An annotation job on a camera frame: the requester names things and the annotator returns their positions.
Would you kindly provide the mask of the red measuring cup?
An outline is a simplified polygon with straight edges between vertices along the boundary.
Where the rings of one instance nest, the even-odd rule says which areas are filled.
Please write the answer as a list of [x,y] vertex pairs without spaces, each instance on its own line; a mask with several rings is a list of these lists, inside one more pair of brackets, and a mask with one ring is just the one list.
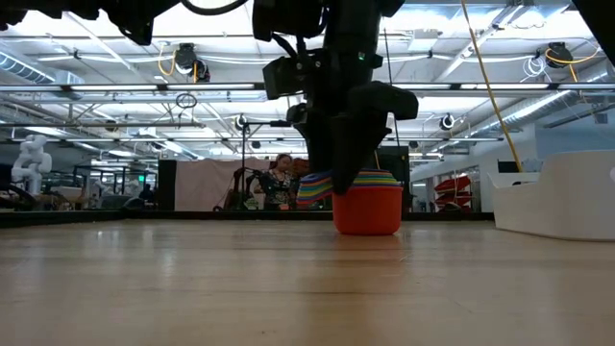
[[354,187],[332,196],[333,224],[343,235],[394,235],[402,211],[400,186]]

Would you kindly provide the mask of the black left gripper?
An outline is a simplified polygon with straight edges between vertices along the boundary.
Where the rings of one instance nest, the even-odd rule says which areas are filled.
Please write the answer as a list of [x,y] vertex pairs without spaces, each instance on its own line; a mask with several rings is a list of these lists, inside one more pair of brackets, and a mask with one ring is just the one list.
[[418,99],[413,92],[373,79],[374,70],[383,63],[383,56],[363,51],[304,50],[288,57],[287,91],[301,91],[306,100],[290,107],[286,119],[296,125],[305,140],[310,171],[332,169],[335,194],[348,191],[389,129],[340,125],[332,129],[331,137],[328,128],[300,124],[320,121],[326,126],[337,116],[365,118],[392,114],[398,121],[415,119]]

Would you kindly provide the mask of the black standing panel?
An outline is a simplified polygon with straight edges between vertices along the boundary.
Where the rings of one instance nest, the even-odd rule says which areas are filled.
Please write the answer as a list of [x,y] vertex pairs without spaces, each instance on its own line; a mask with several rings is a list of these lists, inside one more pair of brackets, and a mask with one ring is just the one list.
[[176,161],[159,161],[157,201],[160,210],[175,210],[176,174]]

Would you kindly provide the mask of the red storage rack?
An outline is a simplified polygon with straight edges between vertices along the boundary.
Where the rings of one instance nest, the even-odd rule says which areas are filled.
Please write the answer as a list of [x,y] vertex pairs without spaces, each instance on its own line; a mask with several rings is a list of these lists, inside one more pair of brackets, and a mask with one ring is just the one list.
[[435,205],[439,212],[471,212],[473,192],[468,176],[444,180],[434,189]]

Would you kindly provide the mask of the white plastic basket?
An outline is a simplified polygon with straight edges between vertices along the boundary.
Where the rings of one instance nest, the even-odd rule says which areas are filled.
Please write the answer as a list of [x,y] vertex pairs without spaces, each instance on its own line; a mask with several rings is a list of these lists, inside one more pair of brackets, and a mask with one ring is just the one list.
[[615,150],[558,153],[539,173],[494,173],[496,227],[521,234],[615,241]]

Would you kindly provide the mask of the black gantry frame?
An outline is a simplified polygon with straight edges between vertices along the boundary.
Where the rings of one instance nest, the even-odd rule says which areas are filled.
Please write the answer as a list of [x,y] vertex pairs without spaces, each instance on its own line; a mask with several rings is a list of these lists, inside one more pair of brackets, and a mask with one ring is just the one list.
[[[245,121],[241,128],[241,167],[240,167],[240,177],[242,180],[245,179],[245,173],[247,171],[252,171],[252,168],[247,168],[245,165],[246,160],[246,142],[248,141],[247,131],[251,126],[257,126],[251,132],[251,135],[254,135],[261,127],[269,127],[269,128],[291,128],[292,123],[285,120],[272,120],[272,121]],[[306,140],[301,136],[289,137],[289,136],[276,136],[272,138],[275,142],[303,142],[306,143]]]

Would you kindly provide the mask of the pink fabric divider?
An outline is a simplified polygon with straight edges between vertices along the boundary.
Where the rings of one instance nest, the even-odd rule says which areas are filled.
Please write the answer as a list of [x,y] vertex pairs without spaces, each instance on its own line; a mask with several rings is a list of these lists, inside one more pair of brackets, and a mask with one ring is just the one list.
[[234,172],[241,160],[178,161],[175,178],[175,211],[213,211],[223,207],[234,189]]

